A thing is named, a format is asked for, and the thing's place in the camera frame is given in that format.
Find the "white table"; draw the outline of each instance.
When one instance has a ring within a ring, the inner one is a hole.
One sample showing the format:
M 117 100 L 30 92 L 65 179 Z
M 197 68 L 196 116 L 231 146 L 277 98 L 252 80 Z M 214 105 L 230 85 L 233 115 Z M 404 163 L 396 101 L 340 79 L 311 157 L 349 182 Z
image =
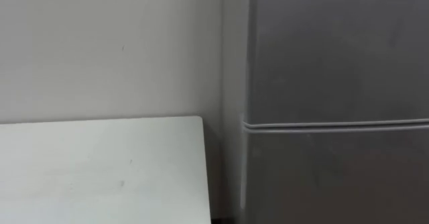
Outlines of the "white table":
M 209 224 L 201 118 L 0 125 L 0 223 Z

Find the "refrigerator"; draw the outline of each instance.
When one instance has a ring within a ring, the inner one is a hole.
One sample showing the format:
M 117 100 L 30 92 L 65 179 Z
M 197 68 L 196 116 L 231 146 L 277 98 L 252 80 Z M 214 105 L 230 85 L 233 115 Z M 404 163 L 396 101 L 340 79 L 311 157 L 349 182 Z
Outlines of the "refrigerator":
M 237 222 L 429 223 L 429 0 L 249 0 L 248 22 Z

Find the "refrigerator door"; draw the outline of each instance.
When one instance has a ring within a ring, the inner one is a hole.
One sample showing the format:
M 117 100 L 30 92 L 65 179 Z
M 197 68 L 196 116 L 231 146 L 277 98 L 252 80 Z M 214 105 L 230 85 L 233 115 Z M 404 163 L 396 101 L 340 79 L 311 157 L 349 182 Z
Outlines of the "refrigerator door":
M 429 129 L 250 134 L 241 223 L 429 223 Z
M 429 119 L 429 0 L 251 0 L 248 127 Z

